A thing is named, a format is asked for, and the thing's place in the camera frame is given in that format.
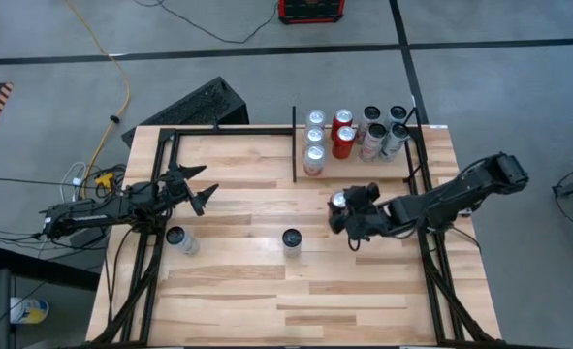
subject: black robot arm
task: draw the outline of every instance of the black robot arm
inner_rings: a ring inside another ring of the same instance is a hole
[[[196,214],[201,216],[208,198],[219,184],[193,195],[186,179],[205,168],[206,166],[171,166],[157,181],[133,184],[101,203],[85,199],[51,206],[42,212],[45,214],[43,234],[50,239],[56,239],[85,228],[118,224],[156,224],[159,220],[167,220],[172,209],[186,201],[189,201]]]
[[[406,195],[375,205],[378,186],[352,186],[344,190],[346,205],[329,203],[334,233],[346,229],[352,240],[370,236],[395,237],[409,230],[443,229],[466,208],[476,210],[490,194],[512,194],[525,188],[527,173],[512,155],[499,153],[481,159],[443,185],[423,195]]]

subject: gray floor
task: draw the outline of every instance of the gray floor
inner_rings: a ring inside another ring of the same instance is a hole
[[[202,25],[240,39],[271,14],[272,1],[169,1]],[[330,25],[277,20],[249,48],[396,43],[385,0],[347,0]],[[411,43],[573,38],[573,1],[399,1]],[[239,48],[216,42],[158,8],[130,0],[77,1],[112,53]],[[59,1],[0,0],[0,58],[97,54]],[[557,211],[551,186],[573,170],[573,47],[412,52],[430,123],[448,124],[459,162],[499,150],[516,154],[531,176],[512,197],[491,197],[475,215],[503,336],[520,344],[573,348],[573,225]],[[286,123],[290,106],[360,111],[410,104],[397,51],[123,62],[132,102],[98,164],[125,162],[119,135],[199,85],[222,76],[247,102],[253,123]],[[0,176],[58,181],[87,161],[124,96],[110,63],[0,66],[15,90],[0,120]],[[0,229],[32,232],[37,210],[59,202],[57,188],[0,184]],[[573,199],[563,203],[573,215]],[[35,255],[33,250],[24,253]],[[64,263],[102,262],[90,252]],[[19,283],[19,294],[30,285]],[[20,346],[79,343],[94,295],[47,286],[37,297],[51,317],[19,330]]]

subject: wooden table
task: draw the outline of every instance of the wooden table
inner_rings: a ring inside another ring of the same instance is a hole
[[[458,167],[449,131],[425,126],[423,133],[433,185],[450,180]],[[150,180],[158,134],[159,127],[138,128],[126,184]],[[355,253],[346,233],[334,235],[327,224],[326,202],[334,191],[378,180],[293,183],[291,154],[287,136],[182,137],[179,163],[207,165],[190,186],[199,190],[217,182],[220,187],[204,217],[181,204],[170,220],[193,232],[201,251],[188,257],[166,244],[149,344],[435,344],[417,237],[373,238]],[[408,194],[401,181],[379,185],[381,200]],[[460,218],[456,226],[474,234],[469,219]],[[282,253],[280,238],[288,228],[303,235],[296,259]],[[110,269],[127,229],[111,232]],[[133,234],[122,247],[114,310],[126,300],[138,240]],[[459,299],[486,332],[499,337],[478,249],[452,233],[446,247]],[[87,339],[107,323],[105,272],[101,275]],[[451,338],[447,304],[439,297]],[[132,338],[139,335],[142,310],[140,301]]]

